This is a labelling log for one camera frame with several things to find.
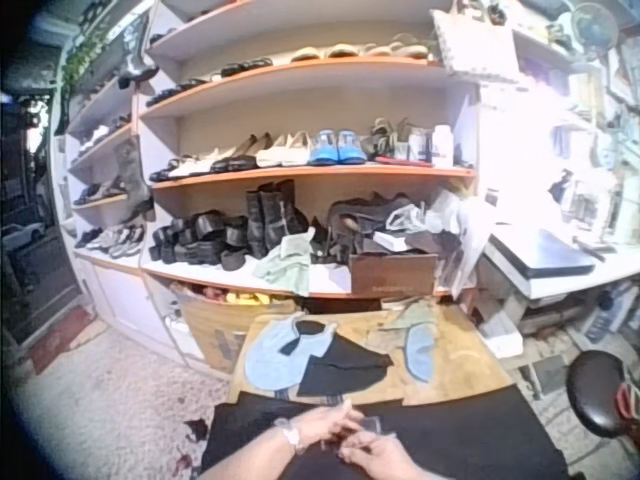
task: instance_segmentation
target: white container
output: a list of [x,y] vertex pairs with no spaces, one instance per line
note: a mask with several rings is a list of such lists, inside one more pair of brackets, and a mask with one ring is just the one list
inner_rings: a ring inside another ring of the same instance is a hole
[[436,168],[453,167],[453,133],[449,125],[436,125],[431,139],[431,163]]

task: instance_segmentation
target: floor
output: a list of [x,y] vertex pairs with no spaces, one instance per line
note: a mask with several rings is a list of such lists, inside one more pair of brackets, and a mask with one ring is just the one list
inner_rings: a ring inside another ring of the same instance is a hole
[[[563,331],[544,342],[527,340],[526,348],[533,355],[562,354],[567,361],[578,353]],[[640,458],[630,444],[588,433],[563,390],[534,401],[518,370],[509,371],[572,472],[583,471],[589,480],[633,478]],[[44,372],[23,380],[15,398],[33,434],[69,478],[169,479],[182,453],[198,465],[204,448],[204,442],[185,438],[183,422],[209,423],[226,389],[224,381],[151,353],[98,320]],[[175,478],[189,476],[184,470]]]

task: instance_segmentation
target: wristwatch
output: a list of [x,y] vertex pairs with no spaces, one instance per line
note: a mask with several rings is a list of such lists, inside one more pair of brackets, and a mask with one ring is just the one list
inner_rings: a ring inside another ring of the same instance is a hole
[[296,455],[301,455],[307,449],[307,447],[303,446],[300,443],[300,432],[298,429],[294,427],[289,420],[286,418],[276,418],[273,425],[278,427],[284,433],[284,436],[287,437],[287,440],[291,445],[293,445],[294,450],[296,451]]

